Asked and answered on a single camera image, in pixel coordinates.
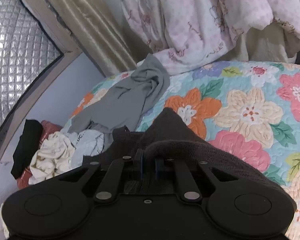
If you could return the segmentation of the dark brown knit sweater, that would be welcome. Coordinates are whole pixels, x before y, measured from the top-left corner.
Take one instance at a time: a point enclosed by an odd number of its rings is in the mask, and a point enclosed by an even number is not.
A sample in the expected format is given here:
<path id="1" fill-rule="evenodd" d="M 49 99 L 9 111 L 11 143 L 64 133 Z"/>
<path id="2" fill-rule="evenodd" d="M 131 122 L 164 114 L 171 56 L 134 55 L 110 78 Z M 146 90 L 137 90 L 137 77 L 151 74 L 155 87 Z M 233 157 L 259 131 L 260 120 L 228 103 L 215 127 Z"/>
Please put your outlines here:
<path id="1" fill-rule="evenodd" d="M 111 146 L 96 156 L 84 156 L 83 163 L 98 161 L 106 168 L 116 159 L 134 157 L 138 150 L 143 151 L 147 168 L 159 159 L 183 160 L 189 165 L 206 161 L 216 168 L 284 193 L 282 187 L 256 168 L 198 137 L 171 108 L 165 108 L 144 132 L 131 132 L 127 127 L 115 129 Z"/>

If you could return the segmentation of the light blue sweatshirt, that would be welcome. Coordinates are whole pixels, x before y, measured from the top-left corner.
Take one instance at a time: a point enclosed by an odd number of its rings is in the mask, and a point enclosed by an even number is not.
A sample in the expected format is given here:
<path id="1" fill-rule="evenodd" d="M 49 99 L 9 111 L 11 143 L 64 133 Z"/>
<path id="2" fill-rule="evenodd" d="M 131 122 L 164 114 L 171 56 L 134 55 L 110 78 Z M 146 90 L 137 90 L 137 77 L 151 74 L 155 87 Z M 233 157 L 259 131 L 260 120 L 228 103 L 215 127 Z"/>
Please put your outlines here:
<path id="1" fill-rule="evenodd" d="M 66 136 L 75 148 L 71 157 L 72 169 L 82 165 L 84 156 L 93 157 L 103 151 L 104 134 L 99 131 L 87 129 L 80 133 L 66 133 Z"/>

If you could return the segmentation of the cream white printed garment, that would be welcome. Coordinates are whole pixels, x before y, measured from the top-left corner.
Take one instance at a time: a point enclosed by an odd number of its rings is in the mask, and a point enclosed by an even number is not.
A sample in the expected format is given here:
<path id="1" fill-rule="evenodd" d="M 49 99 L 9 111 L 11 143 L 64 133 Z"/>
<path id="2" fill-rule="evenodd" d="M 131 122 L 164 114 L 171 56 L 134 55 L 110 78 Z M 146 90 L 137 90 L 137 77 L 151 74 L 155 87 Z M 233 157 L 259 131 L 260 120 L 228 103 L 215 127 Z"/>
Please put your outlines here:
<path id="1" fill-rule="evenodd" d="M 45 139 L 30 162 L 32 176 L 29 185 L 48 180 L 71 170 L 71 157 L 75 151 L 70 139 L 57 131 Z"/>

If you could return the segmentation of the grey t-shirt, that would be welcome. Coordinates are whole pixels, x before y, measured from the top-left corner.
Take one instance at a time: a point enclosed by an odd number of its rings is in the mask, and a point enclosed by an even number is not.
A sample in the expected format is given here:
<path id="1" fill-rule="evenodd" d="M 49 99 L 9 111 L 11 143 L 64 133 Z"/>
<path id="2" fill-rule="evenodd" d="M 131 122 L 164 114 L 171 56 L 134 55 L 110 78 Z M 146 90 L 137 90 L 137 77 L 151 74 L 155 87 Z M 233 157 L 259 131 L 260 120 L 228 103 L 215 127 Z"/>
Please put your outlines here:
<path id="1" fill-rule="evenodd" d="M 126 126 L 137 128 L 140 116 L 152 108 L 170 85 L 170 76 L 160 61 L 147 55 L 132 74 L 111 87 L 100 101 L 86 107 L 71 120 L 69 133 L 94 129 L 112 141 L 112 132 Z"/>

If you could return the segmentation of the black garment on pillow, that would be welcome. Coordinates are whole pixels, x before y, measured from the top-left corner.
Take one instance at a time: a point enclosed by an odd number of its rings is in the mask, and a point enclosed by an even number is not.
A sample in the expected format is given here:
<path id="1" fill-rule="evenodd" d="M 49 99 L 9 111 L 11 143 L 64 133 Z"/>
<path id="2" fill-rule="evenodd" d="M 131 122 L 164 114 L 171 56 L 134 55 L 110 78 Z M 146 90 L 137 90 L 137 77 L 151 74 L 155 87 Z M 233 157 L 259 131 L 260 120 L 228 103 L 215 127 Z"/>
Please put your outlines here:
<path id="1" fill-rule="evenodd" d="M 11 175 L 18 179 L 23 174 L 25 168 L 30 165 L 32 157 L 37 152 L 43 126 L 37 120 L 26 120 L 23 133 L 13 154 L 13 166 Z"/>

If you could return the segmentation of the floral quilted bedspread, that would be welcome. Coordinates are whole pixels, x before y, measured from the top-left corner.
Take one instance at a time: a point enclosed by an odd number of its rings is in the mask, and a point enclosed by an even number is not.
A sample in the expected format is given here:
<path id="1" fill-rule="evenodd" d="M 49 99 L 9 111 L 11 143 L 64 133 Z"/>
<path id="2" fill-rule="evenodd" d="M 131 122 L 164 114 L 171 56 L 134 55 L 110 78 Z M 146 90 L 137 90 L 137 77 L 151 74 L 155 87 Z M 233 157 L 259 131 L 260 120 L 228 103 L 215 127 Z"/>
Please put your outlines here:
<path id="1" fill-rule="evenodd" d="M 94 87 L 64 130 L 113 85 Z M 172 76 L 134 131 L 146 131 L 167 107 L 198 137 L 281 185 L 298 207 L 287 237 L 300 239 L 300 65 L 219 61 Z"/>

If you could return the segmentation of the silver quilted window cover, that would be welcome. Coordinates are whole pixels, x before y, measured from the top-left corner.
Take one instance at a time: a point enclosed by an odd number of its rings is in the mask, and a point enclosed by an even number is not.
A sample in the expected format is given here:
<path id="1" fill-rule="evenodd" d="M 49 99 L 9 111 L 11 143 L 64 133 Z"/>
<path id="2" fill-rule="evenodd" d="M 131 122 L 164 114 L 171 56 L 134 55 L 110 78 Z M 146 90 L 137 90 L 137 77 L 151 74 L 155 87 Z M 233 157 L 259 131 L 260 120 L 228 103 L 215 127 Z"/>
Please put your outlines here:
<path id="1" fill-rule="evenodd" d="M 61 51 L 21 0 L 0 0 L 0 126 Z"/>

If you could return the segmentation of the pink floral blanket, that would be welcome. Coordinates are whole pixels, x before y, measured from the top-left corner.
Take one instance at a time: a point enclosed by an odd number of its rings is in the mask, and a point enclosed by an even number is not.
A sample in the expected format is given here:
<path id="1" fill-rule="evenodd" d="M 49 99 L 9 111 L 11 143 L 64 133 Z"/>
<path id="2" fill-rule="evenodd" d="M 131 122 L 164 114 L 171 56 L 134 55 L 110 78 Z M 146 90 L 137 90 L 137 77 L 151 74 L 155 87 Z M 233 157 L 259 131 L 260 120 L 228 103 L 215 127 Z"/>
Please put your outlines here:
<path id="1" fill-rule="evenodd" d="M 300 0 L 120 1 L 172 75 L 221 60 L 288 62 L 300 51 Z"/>

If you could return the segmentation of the beige satin curtain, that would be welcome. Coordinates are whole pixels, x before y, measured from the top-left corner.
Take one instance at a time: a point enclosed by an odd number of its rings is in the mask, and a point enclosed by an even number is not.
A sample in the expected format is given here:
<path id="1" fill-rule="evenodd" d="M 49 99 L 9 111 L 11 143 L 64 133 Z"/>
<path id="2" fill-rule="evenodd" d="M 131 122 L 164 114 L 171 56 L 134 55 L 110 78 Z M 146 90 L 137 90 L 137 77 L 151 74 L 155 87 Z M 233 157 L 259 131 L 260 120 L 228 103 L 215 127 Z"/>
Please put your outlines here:
<path id="1" fill-rule="evenodd" d="M 102 0 L 48 0 L 105 76 L 136 68 L 128 40 Z"/>

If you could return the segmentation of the grey window frame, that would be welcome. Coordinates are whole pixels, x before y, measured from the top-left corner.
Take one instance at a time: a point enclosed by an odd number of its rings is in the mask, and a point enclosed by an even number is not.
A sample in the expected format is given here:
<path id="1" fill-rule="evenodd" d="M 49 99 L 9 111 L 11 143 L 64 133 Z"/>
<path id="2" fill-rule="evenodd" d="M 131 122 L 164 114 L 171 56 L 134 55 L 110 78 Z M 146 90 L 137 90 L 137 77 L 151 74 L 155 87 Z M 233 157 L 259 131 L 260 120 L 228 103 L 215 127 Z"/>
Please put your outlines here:
<path id="1" fill-rule="evenodd" d="M 15 132 L 51 83 L 82 53 L 62 18 L 48 0 L 20 0 L 43 33 L 59 50 L 52 61 L 27 87 L 0 126 L 0 161 Z"/>

